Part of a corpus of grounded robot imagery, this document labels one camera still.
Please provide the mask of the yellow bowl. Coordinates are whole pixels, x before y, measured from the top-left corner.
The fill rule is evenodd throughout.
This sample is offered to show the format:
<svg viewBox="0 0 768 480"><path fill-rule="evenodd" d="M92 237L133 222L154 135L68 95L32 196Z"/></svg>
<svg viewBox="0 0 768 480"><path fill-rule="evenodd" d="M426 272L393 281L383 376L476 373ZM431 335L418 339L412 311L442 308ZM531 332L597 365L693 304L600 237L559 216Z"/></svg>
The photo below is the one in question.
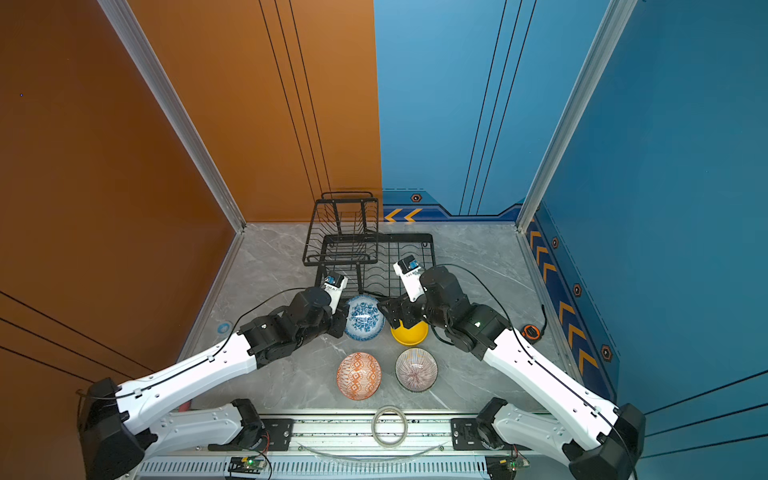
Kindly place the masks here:
<svg viewBox="0 0 768 480"><path fill-rule="evenodd" d="M430 328L427 323L421 321L410 328L400 324L397 328L390 329L393 338L401 345L414 347L422 343L428 336Z"/></svg>

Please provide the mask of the right green circuit board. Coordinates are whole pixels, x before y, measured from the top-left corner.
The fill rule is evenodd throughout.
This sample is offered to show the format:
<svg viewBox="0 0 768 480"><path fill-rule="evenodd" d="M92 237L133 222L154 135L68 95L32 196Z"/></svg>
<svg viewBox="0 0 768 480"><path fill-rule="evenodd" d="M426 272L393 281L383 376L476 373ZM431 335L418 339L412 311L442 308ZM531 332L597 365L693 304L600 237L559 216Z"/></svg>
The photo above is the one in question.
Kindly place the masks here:
<svg viewBox="0 0 768 480"><path fill-rule="evenodd" d="M525 457L486 456L485 461L491 480L514 480L521 470L530 466Z"/></svg>

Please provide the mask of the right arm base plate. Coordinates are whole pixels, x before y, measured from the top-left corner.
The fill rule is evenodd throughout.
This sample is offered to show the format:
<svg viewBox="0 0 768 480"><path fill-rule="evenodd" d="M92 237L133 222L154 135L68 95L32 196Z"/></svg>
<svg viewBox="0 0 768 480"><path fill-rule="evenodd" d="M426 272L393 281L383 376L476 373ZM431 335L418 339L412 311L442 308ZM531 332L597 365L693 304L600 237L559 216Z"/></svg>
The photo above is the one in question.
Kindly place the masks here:
<svg viewBox="0 0 768 480"><path fill-rule="evenodd" d="M500 439L489 439L479 428L476 418L451 418L449 425L451 445L455 451L531 451L524 445L513 445Z"/></svg>

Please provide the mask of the blue floral bowl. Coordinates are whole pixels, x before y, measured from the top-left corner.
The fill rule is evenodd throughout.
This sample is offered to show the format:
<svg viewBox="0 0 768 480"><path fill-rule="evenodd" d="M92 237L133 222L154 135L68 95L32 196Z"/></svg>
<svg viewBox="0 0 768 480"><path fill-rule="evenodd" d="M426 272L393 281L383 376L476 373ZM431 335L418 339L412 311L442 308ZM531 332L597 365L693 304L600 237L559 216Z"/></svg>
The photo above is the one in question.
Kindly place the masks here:
<svg viewBox="0 0 768 480"><path fill-rule="evenodd" d="M383 329L385 318L378 309L378 300L358 295L347 302L345 334L356 341L374 339Z"/></svg>

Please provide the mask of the orange patterned bowl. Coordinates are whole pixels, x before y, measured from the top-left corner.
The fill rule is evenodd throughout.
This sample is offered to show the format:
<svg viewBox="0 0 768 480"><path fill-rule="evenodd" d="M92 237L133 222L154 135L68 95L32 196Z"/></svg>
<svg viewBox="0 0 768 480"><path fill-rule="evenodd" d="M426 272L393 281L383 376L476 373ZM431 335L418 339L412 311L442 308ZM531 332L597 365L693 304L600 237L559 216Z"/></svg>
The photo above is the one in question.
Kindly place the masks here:
<svg viewBox="0 0 768 480"><path fill-rule="evenodd" d="M382 370L376 358L365 352L355 352L340 363L336 384L348 399L362 401L373 396L381 385Z"/></svg>

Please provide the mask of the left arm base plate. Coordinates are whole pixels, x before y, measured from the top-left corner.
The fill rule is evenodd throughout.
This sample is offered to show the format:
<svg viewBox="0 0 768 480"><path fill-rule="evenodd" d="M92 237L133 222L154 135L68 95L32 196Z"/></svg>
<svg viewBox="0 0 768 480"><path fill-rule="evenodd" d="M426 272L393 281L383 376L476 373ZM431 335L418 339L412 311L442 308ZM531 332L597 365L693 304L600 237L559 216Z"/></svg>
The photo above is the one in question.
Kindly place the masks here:
<svg viewBox="0 0 768 480"><path fill-rule="evenodd" d="M262 421L261 427L248 426L229 443L209 444L209 451L286 452L289 450L294 420L273 418Z"/></svg>

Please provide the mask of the clear tape roll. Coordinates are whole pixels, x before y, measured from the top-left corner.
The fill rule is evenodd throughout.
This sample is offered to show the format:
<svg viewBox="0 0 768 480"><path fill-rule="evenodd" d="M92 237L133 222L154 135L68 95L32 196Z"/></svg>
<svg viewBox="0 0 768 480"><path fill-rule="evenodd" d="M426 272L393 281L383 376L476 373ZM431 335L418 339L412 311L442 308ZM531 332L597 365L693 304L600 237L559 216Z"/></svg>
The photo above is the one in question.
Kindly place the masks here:
<svg viewBox="0 0 768 480"><path fill-rule="evenodd" d="M398 448L407 438L409 429L405 413L398 407L387 405L379 408L371 419L373 440L383 448Z"/></svg>

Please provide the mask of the pink striped bowl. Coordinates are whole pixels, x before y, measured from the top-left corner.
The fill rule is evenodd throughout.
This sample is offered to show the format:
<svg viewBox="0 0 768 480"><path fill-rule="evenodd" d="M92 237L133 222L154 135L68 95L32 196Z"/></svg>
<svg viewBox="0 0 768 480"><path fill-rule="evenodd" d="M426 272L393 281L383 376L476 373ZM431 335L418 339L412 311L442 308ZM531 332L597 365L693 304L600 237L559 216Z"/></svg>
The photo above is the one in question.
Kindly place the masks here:
<svg viewBox="0 0 768 480"><path fill-rule="evenodd" d="M395 374L406 390L420 393L429 390L436 382L438 365L428 351L410 348L398 356Z"/></svg>

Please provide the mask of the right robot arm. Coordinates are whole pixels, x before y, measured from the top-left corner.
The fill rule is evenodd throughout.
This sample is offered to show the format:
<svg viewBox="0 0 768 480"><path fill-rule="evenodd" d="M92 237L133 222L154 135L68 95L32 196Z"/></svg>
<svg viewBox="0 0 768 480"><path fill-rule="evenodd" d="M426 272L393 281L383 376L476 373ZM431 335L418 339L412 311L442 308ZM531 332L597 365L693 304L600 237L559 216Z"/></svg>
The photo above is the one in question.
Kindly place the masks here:
<svg viewBox="0 0 768 480"><path fill-rule="evenodd" d="M476 418L488 446L527 447L567 466L576 479L636 478L642 412L617 406L570 377L513 327L502 308L471 302L448 267L425 269L407 256L392 268L405 292L379 309L393 327L441 329L452 346L503 373L545 408L536 415L493 398Z"/></svg>

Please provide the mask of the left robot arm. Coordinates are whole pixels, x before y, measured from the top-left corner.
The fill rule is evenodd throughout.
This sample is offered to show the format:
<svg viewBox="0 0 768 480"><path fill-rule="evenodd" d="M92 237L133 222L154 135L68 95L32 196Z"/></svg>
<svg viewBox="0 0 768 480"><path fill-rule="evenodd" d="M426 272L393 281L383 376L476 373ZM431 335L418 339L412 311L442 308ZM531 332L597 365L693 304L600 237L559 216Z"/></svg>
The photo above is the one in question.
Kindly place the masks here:
<svg viewBox="0 0 768 480"><path fill-rule="evenodd" d="M77 421L87 478L116 479L147 458L192 447L255 447L264 424L251 401L187 412L180 406L291 355L320 335L341 337L346 325L337 311L341 293L329 283L302 289L289 305L164 370L122 384L110 378L93 383L82 395Z"/></svg>

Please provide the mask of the green circuit board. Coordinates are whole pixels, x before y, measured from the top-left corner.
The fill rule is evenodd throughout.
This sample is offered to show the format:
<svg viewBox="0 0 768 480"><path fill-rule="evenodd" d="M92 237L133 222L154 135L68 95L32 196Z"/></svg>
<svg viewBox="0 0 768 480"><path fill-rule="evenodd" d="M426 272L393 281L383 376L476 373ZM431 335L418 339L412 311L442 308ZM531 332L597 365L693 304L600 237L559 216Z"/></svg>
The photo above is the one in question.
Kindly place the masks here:
<svg viewBox="0 0 768 480"><path fill-rule="evenodd" d="M269 462L259 456L233 456L227 472L234 477L260 476L269 473Z"/></svg>
<svg viewBox="0 0 768 480"><path fill-rule="evenodd" d="M485 461L491 480L514 480L521 470L530 466L525 457L486 456Z"/></svg>

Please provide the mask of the left green circuit board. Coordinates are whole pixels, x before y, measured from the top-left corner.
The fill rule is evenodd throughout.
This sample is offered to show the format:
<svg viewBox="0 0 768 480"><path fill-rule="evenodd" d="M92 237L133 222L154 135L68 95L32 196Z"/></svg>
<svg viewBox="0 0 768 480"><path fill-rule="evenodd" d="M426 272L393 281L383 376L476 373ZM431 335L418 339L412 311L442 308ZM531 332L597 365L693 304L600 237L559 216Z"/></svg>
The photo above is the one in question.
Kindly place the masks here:
<svg viewBox="0 0 768 480"><path fill-rule="evenodd" d="M260 476L269 473L269 462L259 456L233 456L227 472L234 477Z"/></svg>

